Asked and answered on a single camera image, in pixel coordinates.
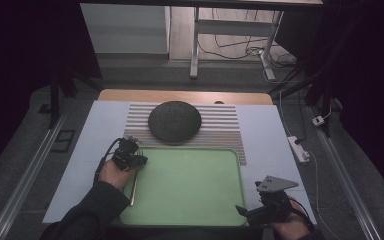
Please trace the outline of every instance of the human hand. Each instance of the human hand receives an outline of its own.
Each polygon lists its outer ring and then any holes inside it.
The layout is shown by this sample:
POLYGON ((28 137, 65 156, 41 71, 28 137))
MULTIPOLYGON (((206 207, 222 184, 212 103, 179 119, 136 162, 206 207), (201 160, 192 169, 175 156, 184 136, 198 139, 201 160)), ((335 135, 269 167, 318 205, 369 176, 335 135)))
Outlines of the human hand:
MULTIPOLYGON (((301 206, 298 203, 293 200, 290 200, 290 202, 293 208, 302 212, 301 206)), ((282 240, 297 240, 310 233, 304 219, 295 213, 290 213, 284 222, 273 222, 270 225, 282 240)))
POLYGON ((134 175, 137 169, 129 169, 121 171, 113 160, 108 160, 104 163, 101 172, 99 173, 99 181, 107 182, 118 190, 121 190, 126 185, 130 176, 134 175))

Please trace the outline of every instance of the green mat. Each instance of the green mat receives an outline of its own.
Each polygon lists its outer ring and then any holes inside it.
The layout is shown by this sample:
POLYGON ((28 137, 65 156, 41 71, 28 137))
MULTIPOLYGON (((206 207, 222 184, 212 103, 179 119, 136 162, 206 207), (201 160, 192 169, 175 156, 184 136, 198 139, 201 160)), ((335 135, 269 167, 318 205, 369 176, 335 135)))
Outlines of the green mat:
MULTIPOLYGON (((238 156, 231 149, 141 148, 135 202, 121 214, 129 225, 241 226, 245 218, 238 156)), ((126 185, 130 198, 133 179, 126 185)))

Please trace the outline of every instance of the desk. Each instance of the desk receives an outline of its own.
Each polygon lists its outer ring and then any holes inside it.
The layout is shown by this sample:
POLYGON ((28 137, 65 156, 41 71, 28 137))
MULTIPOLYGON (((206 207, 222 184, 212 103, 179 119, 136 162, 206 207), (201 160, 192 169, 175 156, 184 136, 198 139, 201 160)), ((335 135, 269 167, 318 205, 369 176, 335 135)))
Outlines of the desk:
POLYGON ((276 11, 318 11, 326 6, 321 0, 82 0, 80 2, 276 11))
POLYGON ((298 182, 287 190, 308 210, 315 221, 277 111, 267 94, 211 93, 182 91, 104 90, 95 101, 80 138, 58 186, 43 222, 61 220, 92 186, 93 172, 109 144, 121 137, 132 101, 188 101, 191 104, 212 105, 223 101, 234 106, 246 155, 246 165, 240 166, 245 205, 261 207, 254 182, 272 175, 298 182))

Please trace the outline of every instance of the metal stand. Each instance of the metal stand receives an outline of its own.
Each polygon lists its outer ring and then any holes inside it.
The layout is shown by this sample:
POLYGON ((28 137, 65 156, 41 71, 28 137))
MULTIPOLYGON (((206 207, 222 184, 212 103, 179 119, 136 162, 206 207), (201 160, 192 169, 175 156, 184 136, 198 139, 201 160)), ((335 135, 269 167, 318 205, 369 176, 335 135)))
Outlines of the metal stand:
POLYGON ((194 36, 191 57, 190 78, 198 77, 198 36, 199 34, 215 34, 215 35, 234 35, 234 36, 256 36, 268 37, 266 47, 260 54, 260 59, 264 66, 265 74, 269 81, 274 81, 275 76, 269 62, 270 48, 273 44, 279 27, 282 11, 275 12, 273 23, 262 22, 242 22, 242 21, 226 21, 199 19, 199 8, 194 9, 194 36))

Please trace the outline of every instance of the black disc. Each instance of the black disc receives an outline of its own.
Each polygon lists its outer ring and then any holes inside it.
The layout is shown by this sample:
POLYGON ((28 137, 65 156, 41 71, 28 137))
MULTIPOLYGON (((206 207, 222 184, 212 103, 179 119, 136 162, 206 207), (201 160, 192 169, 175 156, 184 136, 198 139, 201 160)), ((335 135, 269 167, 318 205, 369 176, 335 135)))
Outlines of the black disc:
POLYGON ((201 114, 189 103, 165 102, 152 110, 148 126, 152 134, 161 140, 182 142, 199 131, 201 114))

